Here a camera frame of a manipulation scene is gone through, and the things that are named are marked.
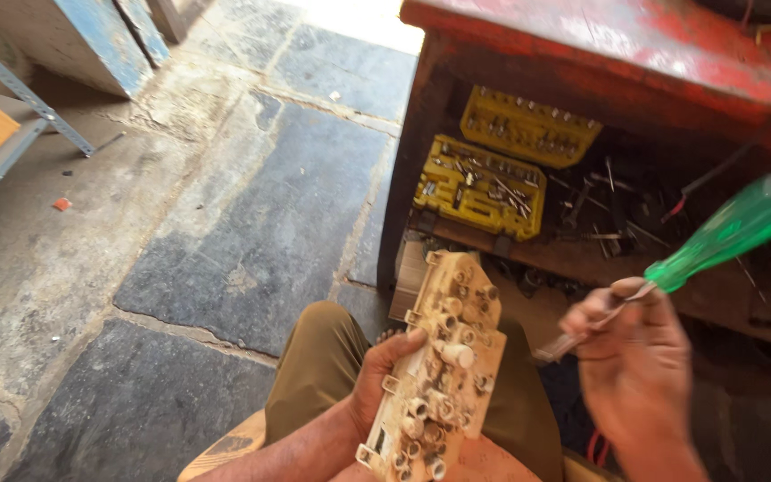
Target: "foot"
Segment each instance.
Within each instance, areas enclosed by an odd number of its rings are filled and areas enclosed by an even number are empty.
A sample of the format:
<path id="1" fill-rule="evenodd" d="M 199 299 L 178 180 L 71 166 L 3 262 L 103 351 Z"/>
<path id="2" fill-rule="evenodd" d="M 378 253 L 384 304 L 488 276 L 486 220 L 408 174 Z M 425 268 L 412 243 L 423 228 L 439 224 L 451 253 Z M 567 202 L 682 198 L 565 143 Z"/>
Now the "foot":
<path id="1" fill-rule="evenodd" d="M 382 343 L 383 341 L 388 340 L 389 338 L 391 338 L 395 334 L 401 334 L 401 333 L 403 333 L 403 328 L 388 329 L 388 330 L 380 333 L 380 336 L 377 337 L 377 341 L 376 341 L 376 343 L 374 343 L 374 345 L 379 345 L 380 343 Z"/>

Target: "green screwdriver handle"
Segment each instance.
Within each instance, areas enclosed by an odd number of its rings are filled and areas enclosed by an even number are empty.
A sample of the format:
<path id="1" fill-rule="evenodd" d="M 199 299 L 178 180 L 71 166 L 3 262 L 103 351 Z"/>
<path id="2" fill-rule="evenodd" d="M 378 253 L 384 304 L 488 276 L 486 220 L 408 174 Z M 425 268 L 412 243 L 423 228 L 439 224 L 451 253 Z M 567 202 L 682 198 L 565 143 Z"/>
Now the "green screwdriver handle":
<path id="1" fill-rule="evenodd" d="M 749 184 L 707 220 L 676 253 L 650 265 L 644 278 L 671 292 L 704 269 L 771 239 L 771 174 Z"/>

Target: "wire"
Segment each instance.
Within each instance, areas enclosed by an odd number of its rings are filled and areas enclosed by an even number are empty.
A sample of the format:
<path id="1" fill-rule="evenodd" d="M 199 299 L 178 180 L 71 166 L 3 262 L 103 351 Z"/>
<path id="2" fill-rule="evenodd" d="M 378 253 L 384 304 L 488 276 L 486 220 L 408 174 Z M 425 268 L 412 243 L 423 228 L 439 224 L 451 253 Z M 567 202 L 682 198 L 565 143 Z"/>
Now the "wire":
<path id="1" fill-rule="evenodd" d="M 600 448 L 600 454 L 597 455 L 596 460 L 594 460 L 594 451 L 596 450 L 596 444 L 600 441 L 600 437 L 602 434 L 597 429 L 594 429 L 594 433 L 591 435 L 591 439 L 588 442 L 588 451 L 585 453 L 586 458 L 589 462 L 591 462 L 594 465 L 597 465 L 598 467 L 604 467 L 605 466 L 605 457 L 608 455 L 608 439 L 605 438 L 605 436 L 602 436 L 602 448 Z"/>
<path id="2" fill-rule="evenodd" d="M 675 214 L 678 214 L 681 209 L 683 209 L 683 206 L 686 203 L 686 199 L 690 196 L 690 194 L 695 191 L 696 189 L 700 188 L 705 183 L 709 182 L 719 174 L 722 174 L 725 170 L 727 170 L 729 167 L 736 164 L 742 157 L 749 152 L 749 150 L 755 145 L 757 145 L 758 142 L 762 139 L 763 135 L 765 135 L 769 130 L 771 129 L 771 115 L 769 118 L 767 118 L 766 122 L 761 124 L 759 128 L 755 131 L 754 134 L 751 135 L 751 137 L 742 145 L 740 146 L 736 151 L 734 151 L 731 155 L 727 156 L 725 160 L 721 162 L 718 166 L 714 167 L 713 169 L 709 170 L 706 174 L 701 176 L 698 179 L 695 179 L 689 185 L 684 187 L 682 190 L 680 190 L 680 193 L 683 195 L 683 197 L 680 199 L 680 202 L 677 203 L 676 206 L 671 211 L 668 211 L 668 213 L 662 217 L 662 223 L 666 223 L 672 216 Z"/>
<path id="3" fill-rule="evenodd" d="M 755 8 L 755 0 L 749 0 L 745 6 L 745 15 L 743 16 L 743 30 L 749 27 L 749 19 L 751 18 L 751 11 Z"/>

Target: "dirty white circuit board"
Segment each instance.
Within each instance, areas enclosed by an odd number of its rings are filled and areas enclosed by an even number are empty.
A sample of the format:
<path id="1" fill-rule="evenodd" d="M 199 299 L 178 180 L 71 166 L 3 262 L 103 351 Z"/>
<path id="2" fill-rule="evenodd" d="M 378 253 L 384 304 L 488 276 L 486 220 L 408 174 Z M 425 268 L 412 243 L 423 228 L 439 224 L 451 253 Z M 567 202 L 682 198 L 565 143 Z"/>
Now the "dirty white circuit board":
<path id="1" fill-rule="evenodd" d="M 466 253 L 427 254 L 409 330 L 427 343 L 383 381 L 385 397 L 356 459 L 383 482 L 442 480 L 465 437 L 477 438 L 507 337 L 498 288 Z"/>

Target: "red scrap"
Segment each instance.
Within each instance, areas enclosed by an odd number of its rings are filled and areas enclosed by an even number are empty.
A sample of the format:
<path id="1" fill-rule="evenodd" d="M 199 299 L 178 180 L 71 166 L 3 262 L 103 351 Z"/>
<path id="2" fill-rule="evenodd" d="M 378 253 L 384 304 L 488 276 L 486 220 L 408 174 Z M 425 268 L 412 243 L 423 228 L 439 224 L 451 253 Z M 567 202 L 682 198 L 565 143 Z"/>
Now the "red scrap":
<path id="1" fill-rule="evenodd" d="M 70 203 L 66 197 L 59 197 L 58 201 L 52 203 L 52 207 L 58 209 L 59 211 L 63 211 L 64 209 L 67 209 L 71 206 L 73 206 L 73 203 Z"/>

